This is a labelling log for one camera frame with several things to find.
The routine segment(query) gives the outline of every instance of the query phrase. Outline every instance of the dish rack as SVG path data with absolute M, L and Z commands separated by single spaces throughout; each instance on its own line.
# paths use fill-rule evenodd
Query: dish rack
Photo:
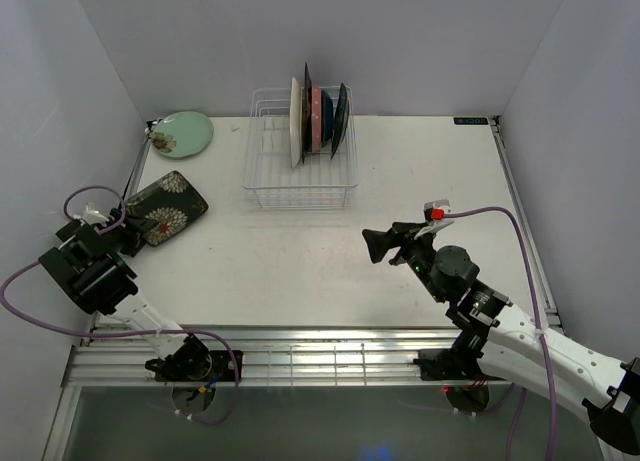
M 339 86 L 323 87 L 333 100 Z M 358 185 L 356 133 L 351 89 L 349 123 L 345 138 L 331 159 L 331 143 L 318 154 L 307 154 L 291 167 L 289 137 L 290 88 L 258 89 L 253 93 L 249 142 L 244 167 L 244 188 L 262 208 L 342 208 L 349 204 Z

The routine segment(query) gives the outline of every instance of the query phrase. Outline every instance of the robotic arm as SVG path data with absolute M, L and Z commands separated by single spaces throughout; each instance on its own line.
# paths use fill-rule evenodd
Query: robotic arm
M 387 232 L 362 232 L 373 263 L 399 248 L 389 264 L 407 264 L 436 302 L 448 303 L 446 316 L 461 330 L 451 349 L 435 359 L 419 355 L 416 364 L 422 379 L 486 374 L 548 397 L 541 333 L 533 319 L 477 279 L 480 268 L 463 248 L 433 248 L 437 232 L 453 223 L 442 206 L 448 202 L 427 203 L 424 223 L 396 222 Z M 589 422 L 592 431 L 614 448 L 640 454 L 640 360 L 621 363 L 551 329 L 544 335 L 558 404 Z
M 111 212 L 114 219 L 118 210 Z M 119 253 L 134 256 L 144 246 L 141 235 L 156 222 L 126 217 L 116 229 L 98 234 L 90 222 L 107 222 L 97 212 L 85 212 L 56 235 L 62 241 L 40 258 L 40 264 L 58 283 L 69 298 L 85 313 L 99 312 L 112 317 L 136 331 L 156 331 L 144 336 L 157 354 L 157 359 L 145 363 L 155 373 L 156 381 L 233 380 L 229 373 L 229 354 L 209 349 L 192 334 L 166 334 L 161 330 L 181 331 L 176 322 L 162 316 L 147 301 L 133 282 L 136 274 L 125 264 Z M 236 352 L 240 365 L 241 352 Z

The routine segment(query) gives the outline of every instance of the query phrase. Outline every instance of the white plate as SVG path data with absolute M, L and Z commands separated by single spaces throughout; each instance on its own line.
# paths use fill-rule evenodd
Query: white plate
M 296 78 L 291 78 L 291 106 L 289 108 L 289 139 L 291 140 L 291 167 L 300 162 L 300 121 L 302 119 L 302 90 Z

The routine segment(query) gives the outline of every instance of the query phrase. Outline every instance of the mint green plate with floral pattern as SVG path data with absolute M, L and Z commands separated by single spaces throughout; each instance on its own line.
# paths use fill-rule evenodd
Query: mint green plate with floral pattern
M 151 133 L 151 144 L 163 156 L 186 158 L 202 151 L 213 138 L 213 124 L 202 113 L 182 111 L 167 116 Z

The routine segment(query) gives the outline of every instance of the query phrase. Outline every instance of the white table surface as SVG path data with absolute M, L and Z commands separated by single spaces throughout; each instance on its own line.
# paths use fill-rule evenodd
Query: white table surface
M 280 327 L 450 327 L 406 267 L 373 265 L 360 234 L 421 221 L 426 201 L 454 211 L 514 209 L 489 126 L 450 117 L 356 116 L 359 186 L 338 211 L 267 211 L 242 187 L 248 118 L 212 118 L 210 146 L 186 160 L 153 149 L 140 188 L 178 170 L 210 204 L 177 237 L 127 262 L 153 305 L 181 324 Z M 508 219 L 457 220 L 434 246 L 462 246 L 479 279 L 531 312 Z

